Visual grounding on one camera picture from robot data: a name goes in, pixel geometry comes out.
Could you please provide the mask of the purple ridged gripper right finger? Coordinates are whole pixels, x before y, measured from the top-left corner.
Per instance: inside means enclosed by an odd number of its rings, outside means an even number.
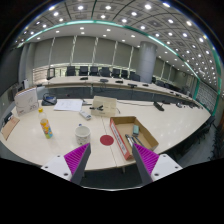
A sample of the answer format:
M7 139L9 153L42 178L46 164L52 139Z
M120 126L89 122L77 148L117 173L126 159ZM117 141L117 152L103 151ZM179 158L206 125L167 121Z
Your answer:
M144 185L150 184L182 169L182 167L167 154L158 155L136 143L133 144L132 153Z

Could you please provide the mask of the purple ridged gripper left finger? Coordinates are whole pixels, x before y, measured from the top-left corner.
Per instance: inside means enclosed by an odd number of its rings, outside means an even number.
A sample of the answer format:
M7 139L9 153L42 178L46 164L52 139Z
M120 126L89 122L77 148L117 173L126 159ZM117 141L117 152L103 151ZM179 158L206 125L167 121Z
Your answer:
M65 155L55 156L42 169L79 185L90 154L91 145L87 143Z

